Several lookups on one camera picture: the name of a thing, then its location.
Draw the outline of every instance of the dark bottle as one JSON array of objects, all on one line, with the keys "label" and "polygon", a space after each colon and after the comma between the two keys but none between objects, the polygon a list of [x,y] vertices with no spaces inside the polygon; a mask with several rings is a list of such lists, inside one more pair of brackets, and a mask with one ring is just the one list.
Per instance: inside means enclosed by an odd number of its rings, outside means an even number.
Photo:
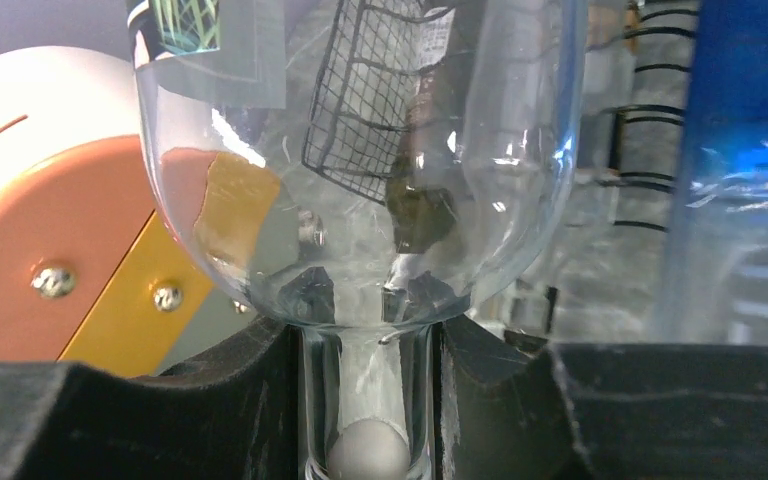
[{"label": "dark bottle", "polygon": [[463,128],[485,5],[486,0],[426,3],[417,93],[385,189],[399,254],[425,253],[445,238],[457,222],[454,199],[467,194],[452,147]]}]

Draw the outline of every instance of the white label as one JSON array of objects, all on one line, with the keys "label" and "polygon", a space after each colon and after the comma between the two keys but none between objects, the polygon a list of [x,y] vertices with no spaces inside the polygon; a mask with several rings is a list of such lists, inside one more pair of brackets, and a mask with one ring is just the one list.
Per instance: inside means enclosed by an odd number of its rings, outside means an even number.
[{"label": "white label", "polygon": [[[425,17],[438,15],[448,10],[448,7],[432,8]],[[425,22],[419,30],[419,68],[434,65],[446,56],[449,49],[449,37],[452,35],[452,23],[455,20],[455,9],[430,22]]]}]

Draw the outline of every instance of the green printed picture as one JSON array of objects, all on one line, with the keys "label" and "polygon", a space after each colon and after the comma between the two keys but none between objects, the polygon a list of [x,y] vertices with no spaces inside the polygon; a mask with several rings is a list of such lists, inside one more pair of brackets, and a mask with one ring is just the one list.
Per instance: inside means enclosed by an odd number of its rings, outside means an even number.
[{"label": "green printed picture", "polygon": [[163,58],[218,50],[219,0],[125,0],[137,68]]}]

